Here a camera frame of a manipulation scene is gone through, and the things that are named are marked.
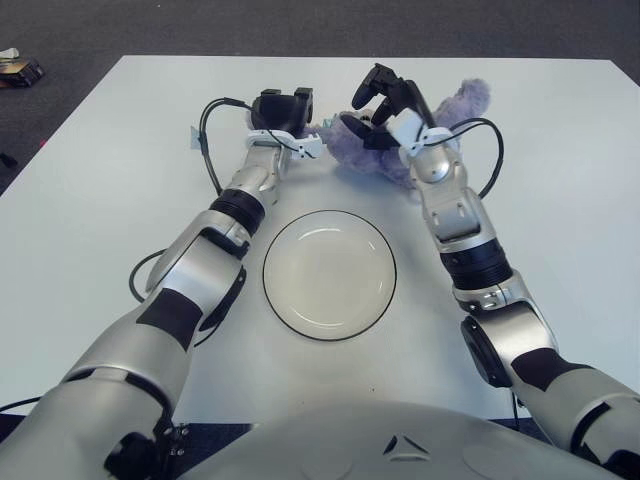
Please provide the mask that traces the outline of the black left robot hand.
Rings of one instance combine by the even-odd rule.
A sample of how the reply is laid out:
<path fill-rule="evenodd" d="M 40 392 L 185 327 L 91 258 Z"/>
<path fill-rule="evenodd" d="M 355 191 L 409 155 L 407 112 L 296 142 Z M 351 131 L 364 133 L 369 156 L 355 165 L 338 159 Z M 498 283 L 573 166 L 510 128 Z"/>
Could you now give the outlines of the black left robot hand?
<path fill-rule="evenodd" d="M 299 87 L 292 95 L 265 89 L 252 103 L 250 119 L 255 130 L 279 130 L 300 138 L 313 115 L 313 89 Z"/>

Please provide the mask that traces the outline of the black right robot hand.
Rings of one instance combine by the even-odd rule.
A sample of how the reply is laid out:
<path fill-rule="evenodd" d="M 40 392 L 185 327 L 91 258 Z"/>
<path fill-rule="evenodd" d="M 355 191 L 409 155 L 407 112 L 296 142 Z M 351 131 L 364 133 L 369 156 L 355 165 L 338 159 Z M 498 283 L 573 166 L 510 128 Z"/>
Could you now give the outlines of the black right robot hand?
<path fill-rule="evenodd" d="M 351 106 L 360 110 L 377 95 L 383 95 L 384 100 L 368 123 L 349 115 L 341 116 L 349 131 L 363 141 L 366 150 L 388 150 L 399 146 L 383 124 L 391 117 L 397 117 L 405 109 L 418 115 L 418 131 L 421 131 L 423 126 L 436 126 L 432 112 L 416 83 L 397 76 L 391 68 L 379 63 L 374 64 L 358 86 Z"/>

